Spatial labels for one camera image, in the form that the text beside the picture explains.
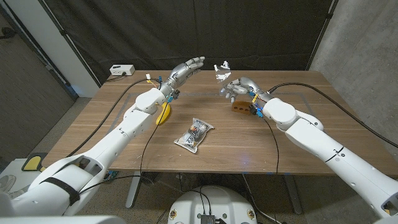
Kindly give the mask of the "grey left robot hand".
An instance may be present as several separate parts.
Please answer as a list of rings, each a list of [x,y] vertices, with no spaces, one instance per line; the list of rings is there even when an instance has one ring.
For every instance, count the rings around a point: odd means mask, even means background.
[[[205,57],[195,57],[174,67],[166,81],[161,84],[160,91],[165,97],[170,96],[190,77],[200,72],[204,60]]]

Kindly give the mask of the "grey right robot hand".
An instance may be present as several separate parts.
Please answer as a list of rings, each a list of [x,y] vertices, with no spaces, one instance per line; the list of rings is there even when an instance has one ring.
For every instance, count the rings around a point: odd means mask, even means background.
[[[230,98],[232,103],[235,102],[238,95],[247,95],[253,104],[258,103],[260,105],[272,99],[270,93],[263,91],[259,85],[248,77],[241,77],[224,83],[220,90],[220,95]]]

